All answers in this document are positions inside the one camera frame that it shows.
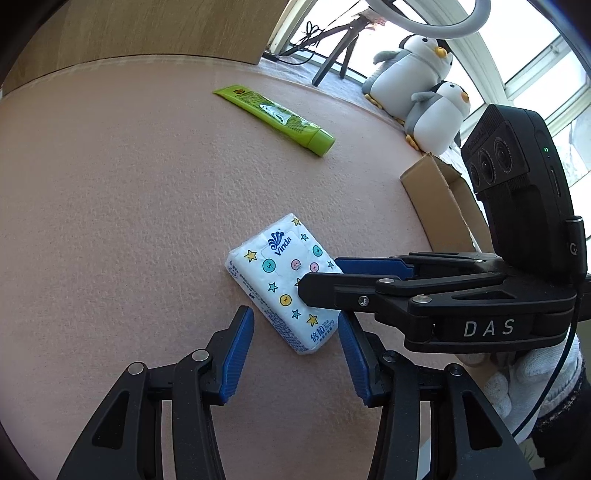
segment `black cable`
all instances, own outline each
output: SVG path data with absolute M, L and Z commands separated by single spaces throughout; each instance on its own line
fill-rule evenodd
M 535 403 L 533 408 L 527 414 L 527 417 L 525 417 L 525 419 L 519 424 L 519 426 L 512 433 L 513 438 L 515 438 L 517 436 L 517 434 L 525 428 L 525 426 L 534 417 L 535 413 L 540 409 L 540 407 L 542 406 L 542 403 L 544 402 L 544 400 L 546 398 L 546 395 L 548 395 L 548 392 L 550 391 L 550 389 L 552 388 L 552 385 L 554 385 L 554 382 L 556 381 L 556 378 L 560 374 L 560 371 L 562 370 L 562 367 L 564 366 L 564 363 L 566 362 L 566 359 L 569 356 L 570 348 L 573 346 L 574 336 L 577 333 L 577 323 L 579 321 L 579 313 L 581 310 L 582 303 L 583 303 L 583 286 L 580 285 L 577 288 L 577 298 L 574 301 L 573 320 L 570 322 L 570 331 L 569 331 L 569 335 L 566 338 L 566 343 L 564 344 L 564 349 L 562 350 L 562 355 L 560 355 L 560 359 L 558 359 L 558 363 L 556 364 L 556 367 L 554 368 L 552 375 L 548 379 L 548 383 L 546 383 L 544 390 L 540 394 L 538 401 Z
M 306 34 L 304 37 L 302 37 L 298 43 L 295 44 L 295 46 L 297 47 L 298 45 L 303 44 L 305 41 L 309 40 L 312 38 L 312 35 L 314 35 L 315 33 L 321 34 L 324 32 L 324 30 L 326 30 L 328 28 L 328 26 L 324 29 L 320 29 L 320 27 L 318 25 L 314 25 L 310 20 L 308 20 L 306 22 Z M 314 47 L 317 46 L 318 43 L 320 43 L 320 40 L 312 43 L 309 45 L 309 47 Z M 313 57 L 314 57 L 314 52 L 311 52 L 312 55 L 310 56 L 309 59 L 306 59 L 302 62 L 291 62 L 291 61 L 285 61 L 285 60 L 281 60 L 280 58 L 277 58 L 277 61 L 280 61 L 281 63 L 287 63 L 288 65 L 303 65 L 304 63 L 308 63 Z
M 322 30 L 320 29 L 320 27 L 318 25 L 314 25 L 311 21 L 307 21 L 306 22 L 306 34 L 304 37 L 302 37 L 295 45 L 294 47 L 297 47 L 298 45 L 303 44 L 305 41 L 309 40 L 312 38 L 312 35 L 314 35 L 315 33 L 321 34 L 324 33 L 324 31 L 329 28 L 333 23 L 335 23 L 340 17 L 342 17 L 343 15 L 345 15 L 345 13 L 353 10 L 355 8 L 355 6 L 357 6 L 358 3 L 360 3 L 361 0 L 357 0 L 353 5 L 351 5 L 347 10 L 345 10 L 343 13 L 341 13 L 337 18 L 335 18 L 332 22 L 330 22 L 328 25 L 326 25 Z M 281 53 L 277 54 L 276 60 L 280 61 L 281 63 L 286 63 L 288 65 L 294 65 L 294 66 L 298 66 L 298 65 L 304 65 L 306 63 L 308 63 L 312 58 L 314 58 L 314 54 L 316 53 L 316 49 L 314 49 L 314 51 L 308 50 L 308 47 L 314 47 L 314 46 L 318 46 L 318 44 L 320 43 L 320 40 L 312 43 L 310 45 L 308 45 L 305 48 L 302 48 L 302 51 L 309 51 L 312 55 L 310 55 L 310 58 L 305 59 L 302 62 L 291 62 L 291 61 L 285 61 L 285 60 L 281 60 L 279 57 L 281 57 Z

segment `penguin plush toy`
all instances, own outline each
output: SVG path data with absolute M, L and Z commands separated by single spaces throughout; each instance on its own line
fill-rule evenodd
M 374 63 L 383 62 L 369 77 L 361 91 L 400 123 L 404 123 L 413 107 L 413 93 L 425 92 L 445 79 L 452 68 L 453 54 L 447 42 L 410 35 L 400 43 L 398 51 L 382 51 Z
M 415 150 L 441 155 L 454 141 L 460 146 L 460 127 L 470 114 L 470 97 L 462 87 L 441 82 L 411 98 L 413 108 L 404 131 Z

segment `blue gripper pad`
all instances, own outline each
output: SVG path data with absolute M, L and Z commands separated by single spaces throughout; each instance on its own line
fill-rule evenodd
M 345 353 L 345 359 L 347 360 L 347 366 L 349 367 L 349 373 L 351 374 L 351 380 L 353 380 L 355 393 L 363 400 L 364 405 L 368 405 L 371 397 L 371 391 L 369 389 L 369 368 L 363 358 L 351 324 L 347 321 L 343 312 L 339 314 L 339 337 L 340 344 L 343 346 L 343 352 Z
M 348 274 L 383 275 L 398 277 L 400 280 L 412 278 L 414 269 L 399 258 L 335 258 L 335 263 Z
M 228 402 L 236 393 L 238 381 L 244 367 L 246 354 L 251 345 L 252 335 L 255 331 L 255 317 L 252 309 L 248 308 L 242 317 L 240 326 L 232 341 L 228 354 L 223 363 L 222 384 L 219 390 L 219 398 L 223 403 Z

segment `hand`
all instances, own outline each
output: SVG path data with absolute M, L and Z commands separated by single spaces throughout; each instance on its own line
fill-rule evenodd
M 490 354 L 459 353 L 456 356 L 468 367 L 486 398 L 513 433 L 544 390 L 562 355 L 565 343 L 566 340 L 559 345 L 532 350 L 505 367 L 495 365 Z M 517 443 L 523 442 L 530 435 L 538 416 L 548 414 L 568 396 L 580 376 L 582 365 L 579 338 L 575 335 L 569 355 L 554 385 L 539 411 L 515 438 Z

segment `window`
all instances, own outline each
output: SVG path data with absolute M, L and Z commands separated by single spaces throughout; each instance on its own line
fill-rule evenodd
M 368 4 L 361 0 L 351 10 L 343 14 L 351 5 L 353 5 L 353 2 L 349 4 L 348 2 L 345 3 L 335 0 L 319 0 L 312 7 L 310 13 L 306 15 L 301 28 L 297 30 L 291 39 L 291 43 L 295 44 L 302 39 L 306 34 L 306 25 L 309 21 L 313 25 L 318 25 L 321 29 L 328 30 L 329 28 L 349 23 L 356 15 L 369 8 Z M 423 19 L 407 4 L 397 0 L 396 6 L 404 11 L 404 14 L 412 20 L 424 23 Z M 334 21 L 339 14 L 341 16 L 337 21 Z M 318 46 L 313 47 L 312 50 L 327 57 L 335 49 L 344 34 L 345 32 L 331 35 L 322 40 Z M 375 25 L 372 28 L 363 30 L 359 34 L 359 40 L 349 60 L 349 68 L 365 77 L 369 77 L 376 69 L 376 65 L 373 63 L 374 55 L 382 50 L 398 49 L 401 40 L 408 35 L 410 33 L 405 29 L 390 22 L 387 22 L 386 25 Z M 343 52 L 337 61 L 341 63 L 344 57 L 345 53 Z
M 515 106 L 538 112 L 548 118 L 577 90 L 585 85 L 586 73 L 573 52 L 560 60 L 542 78 L 515 100 Z
M 474 0 L 459 0 L 471 13 Z M 503 82 L 507 82 L 558 35 L 527 0 L 492 0 L 491 16 L 480 29 Z
M 591 106 L 554 136 L 554 145 L 569 187 L 588 175 L 591 170 Z

